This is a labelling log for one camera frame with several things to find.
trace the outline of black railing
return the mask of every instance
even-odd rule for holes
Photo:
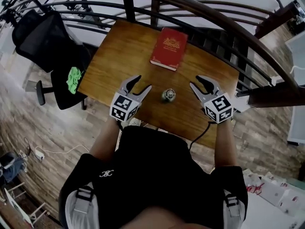
[[[14,13],[16,10],[20,9],[20,7],[25,6],[29,4],[32,1],[38,2],[38,0],[24,0],[20,2],[17,5],[14,5],[9,8],[9,10],[4,11],[0,16],[5,16],[7,13]],[[212,9],[205,4],[208,3],[216,3],[216,1],[194,1],[194,0],[152,0],[152,1],[157,1],[159,4],[170,4],[173,5],[181,10],[185,10],[188,12],[191,12],[193,16],[201,17],[204,18],[215,25],[223,28],[228,34],[233,35],[234,37],[238,38],[241,42],[245,43],[248,47],[252,48],[261,58],[263,58],[269,65],[287,82],[289,87],[292,89],[293,92],[298,93],[299,88],[297,83],[294,81],[291,75],[287,74],[284,69],[281,67],[281,65],[277,62],[277,60],[273,57],[271,52],[265,47],[264,44],[262,44],[257,38],[255,38],[250,32],[248,32],[246,29],[244,29],[242,26],[238,25],[236,22],[234,22],[232,19],[226,17],[225,15],[221,14],[220,11],[217,11],[215,9]],[[18,11],[18,14],[15,14],[16,19],[18,19],[21,13],[26,12],[27,10],[30,9],[36,9],[40,8],[41,12],[44,13],[45,11],[48,11],[49,9],[54,9],[53,7],[56,5],[97,5],[97,6],[105,6],[105,7],[112,7],[112,8],[118,8],[124,10],[120,14],[116,15],[109,15],[109,14],[102,14],[102,13],[95,13],[92,10],[91,11],[79,11],[79,10],[60,10],[58,11],[60,14],[77,14],[81,16],[80,18],[82,19],[73,19],[73,18],[65,18],[63,17],[64,21],[71,21],[71,22],[81,22],[83,24],[88,24],[88,25],[97,25],[99,26],[99,29],[90,27],[90,26],[80,26],[80,25],[75,25],[75,24],[67,24],[69,27],[74,27],[74,28],[79,28],[79,29],[84,29],[84,30],[89,30],[89,31],[94,31],[94,32],[99,32],[99,33],[104,33],[107,34],[106,30],[103,30],[102,28],[111,28],[112,25],[109,23],[105,22],[105,20],[128,20],[130,22],[134,23],[139,23],[143,24],[145,26],[160,30],[161,28],[157,26],[157,24],[146,24],[146,23],[141,23],[140,21],[137,21],[136,18],[138,17],[138,14],[144,14],[148,15],[149,19],[151,18],[156,18],[160,20],[164,20],[167,22],[170,22],[179,28],[183,28],[187,30],[188,32],[191,32],[193,35],[198,35],[206,38],[207,40],[212,41],[213,43],[217,43],[218,46],[224,48],[225,50],[229,51],[231,54],[235,55],[238,59],[241,59],[246,62],[247,65],[249,65],[252,69],[257,71],[257,73],[260,75],[262,79],[265,80],[264,84],[261,84],[261,81],[258,81],[254,77],[252,77],[251,74],[248,74],[244,69],[241,69],[238,67],[237,64],[234,62],[225,59],[224,57],[219,56],[215,52],[203,47],[197,42],[194,42],[192,40],[192,37],[189,40],[189,43],[209,52],[210,54],[214,55],[215,57],[220,58],[224,62],[226,62],[228,65],[232,66],[235,68],[244,78],[248,79],[251,81],[256,87],[264,87],[266,85],[269,85],[272,83],[271,78],[262,70],[260,69],[253,61],[247,58],[244,54],[240,53],[236,48],[233,46],[228,45],[226,42],[222,41],[221,39],[218,39],[214,37],[213,35],[205,32],[201,28],[194,27],[188,23],[185,23],[181,20],[178,20],[174,18],[173,16],[165,15],[162,14],[161,12],[164,12],[164,10],[156,10],[156,9],[151,9],[147,10],[145,8],[150,7],[144,6],[141,8],[134,7],[133,0],[123,0],[124,4],[118,4],[118,3],[109,3],[109,2],[100,2],[100,1],[66,1],[66,2],[53,2],[53,3],[45,3],[45,4],[40,4],[36,3],[37,6],[34,7],[27,7],[27,8],[22,8]],[[227,3],[223,2],[223,4],[226,5],[232,5],[232,3]],[[249,6],[246,5],[240,5],[240,7],[244,7],[249,9]],[[263,12],[265,14],[269,14],[270,12],[261,10],[261,9],[255,9],[251,7],[253,10]],[[126,17],[120,17],[119,15],[126,14]],[[86,20],[84,19],[85,16],[92,16],[94,18],[102,18],[101,20],[97,21],[91,21],[91,20]],[[242,88],[239,89],[240,94],[247,94],[251,95],[251,91],[253,87],[251,87],[249,84],[247,84],[245,81],[239,81],[241,84]]]

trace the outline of wooden table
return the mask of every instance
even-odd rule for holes
[[[92,59],[78,91],[110,106],[123,80],[142,75],[132,92],[138,93],[149,84],[152,84],[152,90],[135,117],[194,140],[205,130],[210,119],[203,114],[200,101],[189,86],[190,81],[197,82],[195,77],[200,74],[212,77],[232,96],[238,81],[238,71],[190,44],[187,44],[176,72],[153,65],[149,59],[159,33],[139,24],[116,21]],[[168,88],[175,90],[176,99],[164,104],[161,95]],[[215,139],[216,125],[212,125],[197,142],[214,148]]]

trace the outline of book cover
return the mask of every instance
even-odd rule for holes
[[[187,35],[170,28],[163,28],[150,62],[158,66],[176,71],[183,57]]]

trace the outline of black and white marker cube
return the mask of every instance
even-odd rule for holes
[[[233,106],[227,93],[204,103],[204,110],[206,115],[216,123],[221,123],[233,116]]]
[[[110,106],[110,116],[125,122],[137,113],[140,106],[141,103],[119,93],[115,93]]]

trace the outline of green cloth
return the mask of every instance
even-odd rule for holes
[[[72,67],[70,69],[67,84],[68,84],[68,90],[72,94],[76,93],[76,88],[77,88],[77,85],[78,85],[78,81],[81,78],[81,74],[82,74],[81,71],[76,67]]]

